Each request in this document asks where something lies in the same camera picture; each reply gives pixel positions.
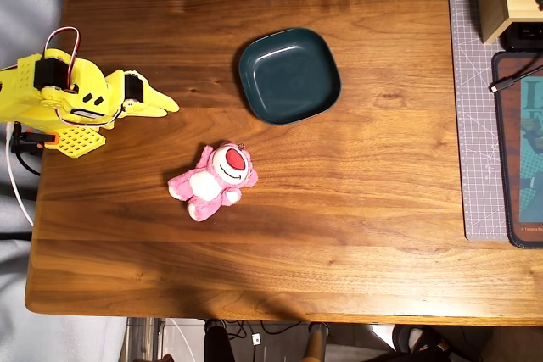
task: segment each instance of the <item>cutting mat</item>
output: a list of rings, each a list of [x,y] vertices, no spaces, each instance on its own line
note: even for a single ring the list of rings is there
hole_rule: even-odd
[[[503,48],[499,40],[481,42],[477,0],[449,0],[449,5],[466,238],[506,241],[495,102],[488,89],[490,61]]]

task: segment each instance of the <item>dark green plate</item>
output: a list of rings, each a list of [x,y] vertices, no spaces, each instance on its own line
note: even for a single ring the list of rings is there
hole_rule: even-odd
[[[255,115],[273,125],[320,114],[341,91],[330,48],[308,29],[280,31],[251,43],[239,60],[239,75]]]

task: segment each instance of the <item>bear's red nose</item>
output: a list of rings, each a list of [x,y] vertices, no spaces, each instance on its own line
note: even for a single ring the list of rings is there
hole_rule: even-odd
[[[241,157],[241,154],[238,153],[238,150],[229,148],[227,151],[227,163],[236,170],[245,170],[245,160]]]

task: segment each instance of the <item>mouse pad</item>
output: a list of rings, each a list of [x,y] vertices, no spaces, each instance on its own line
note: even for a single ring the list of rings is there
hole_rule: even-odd
[[[493,74],[518,75],[543,64],[537,53],[498,53]],[[543,71],[495,94],[507,233],[520,248],[543,248]]]

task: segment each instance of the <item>pink teddy bear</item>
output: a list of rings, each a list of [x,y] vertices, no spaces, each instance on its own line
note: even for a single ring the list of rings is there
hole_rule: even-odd
[[[215,151],[206,146],[194,170],[168,181],[173,198],[188,200],[188,214],[200,222],[212,216],[221,205],[234,205],[241,198],[241,187],[258,181],[251,156],[243,145],[222,143]]]

